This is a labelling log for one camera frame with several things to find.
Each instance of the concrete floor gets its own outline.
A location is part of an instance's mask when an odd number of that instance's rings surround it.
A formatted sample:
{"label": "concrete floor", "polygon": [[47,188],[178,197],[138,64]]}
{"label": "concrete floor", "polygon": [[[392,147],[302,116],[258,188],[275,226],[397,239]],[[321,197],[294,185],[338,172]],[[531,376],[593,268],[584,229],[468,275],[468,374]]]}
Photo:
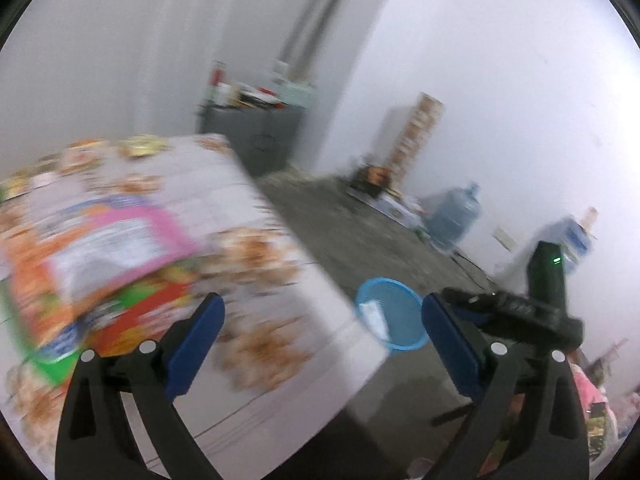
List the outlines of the concrete floor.
{"label": "concrete floor", "polygon": [[[421,296],[456,286],[491,288],[472,264],[443,256],[408,229],[348,196],[334,178],[309,180],[273,174],[259,187],[327,273],[350,298],[369,278],[386,276]],[[466,403],[451,383],[432,344],[392,355],[351,401],[347,412],[396,465],[437,460],[460,426],[431,428],[429,421]]]}

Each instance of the wall socket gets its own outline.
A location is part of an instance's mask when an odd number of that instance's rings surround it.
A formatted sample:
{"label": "wall socket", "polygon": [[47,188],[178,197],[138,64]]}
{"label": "wall socket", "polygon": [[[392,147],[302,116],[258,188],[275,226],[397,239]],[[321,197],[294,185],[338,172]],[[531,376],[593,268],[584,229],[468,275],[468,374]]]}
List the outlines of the wall socket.
{"label": "wall socket", "polygon": [[510,253],[513,253],[513,251],[518,246],[516,240],[514,240],[513,237],[511,237],[511,235],[501,227],[497,227],[494,229],[493,237],[498,240],[500,242],[500,245],[507,249]]}

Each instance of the blue water bottle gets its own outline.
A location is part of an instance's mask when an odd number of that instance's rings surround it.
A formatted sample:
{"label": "blue water bottle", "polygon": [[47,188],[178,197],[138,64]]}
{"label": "blue water bottle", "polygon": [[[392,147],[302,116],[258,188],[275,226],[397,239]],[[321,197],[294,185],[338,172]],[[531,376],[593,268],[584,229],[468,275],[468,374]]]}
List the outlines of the blue water bottle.
{"label": "blue water bottle", "polygon": [[476,195],[479,189],[478,184],[472,182],[466,189],[450,190],[435,213],[425,220],[427,237],[437,251],[451,254],[478,219],[481,207]]}

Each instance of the gray cabinet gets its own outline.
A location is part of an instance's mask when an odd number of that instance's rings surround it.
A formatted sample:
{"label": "gray cabinet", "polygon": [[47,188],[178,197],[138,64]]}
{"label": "gray cabinet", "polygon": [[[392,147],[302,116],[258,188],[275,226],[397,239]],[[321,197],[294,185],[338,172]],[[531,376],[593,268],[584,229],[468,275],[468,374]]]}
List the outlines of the gray cabinet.
{"label": "gray cabinet", "polygon": [[222,134],[229,139],[251,176],[286,167],[298,138],[304,108],[282,110],[202,105],[201,134]]}

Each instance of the blue gripper pad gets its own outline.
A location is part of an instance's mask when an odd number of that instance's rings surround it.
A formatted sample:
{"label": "blue gripper pad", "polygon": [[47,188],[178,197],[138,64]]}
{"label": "blue gripper pad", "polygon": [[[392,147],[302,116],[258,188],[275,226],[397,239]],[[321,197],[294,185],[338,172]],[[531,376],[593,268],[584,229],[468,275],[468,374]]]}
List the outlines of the blue gripper pad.
{"label": "blue gripper pad", "polygon": [[189,319],[174,323],[160,341],[164,392],[171,402],[189,391],[224,322],[224,301],[209,294]]}
{"label": "blue gripper pad", "polygon": [[458,393],[472,400],[482,396],[480,366],[476,354],[435,294],[422,302],[422,324],[429,334]]}

